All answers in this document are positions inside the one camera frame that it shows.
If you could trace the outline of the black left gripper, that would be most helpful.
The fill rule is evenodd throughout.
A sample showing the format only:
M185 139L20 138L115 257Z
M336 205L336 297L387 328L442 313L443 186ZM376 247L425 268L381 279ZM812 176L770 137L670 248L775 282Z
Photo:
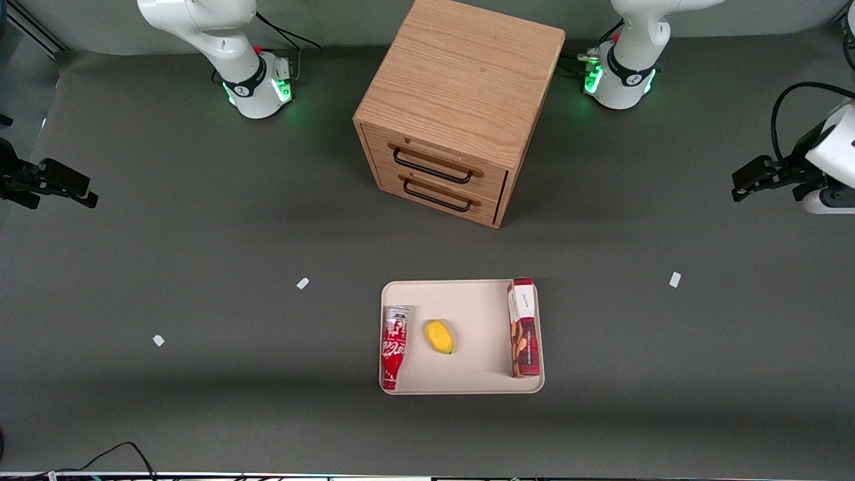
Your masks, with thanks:
M802 135L787 156L778 160L783 179L798 184L793 188L793 197L801 202L816 189L824 188L826 177L821 168L816 168L806 158L807 153L816 145L822 133L822 123ZM757 156L746 165L731 174L733 188L731 196L735 203L744 200L754 192L765 190L775 183L778 177L776 161L768 155Z

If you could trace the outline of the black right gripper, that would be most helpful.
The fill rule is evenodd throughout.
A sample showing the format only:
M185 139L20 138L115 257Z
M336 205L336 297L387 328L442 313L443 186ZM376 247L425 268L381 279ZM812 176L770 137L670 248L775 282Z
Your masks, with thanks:
M35 176L39 173L39 182ZM39 207L41 198L31 189L39 183L40 194L70 198L88 209L94 209L98 195L90 189L91 179L55 159L40 164L21 160L12 143L1 138L1 198L27 209Z

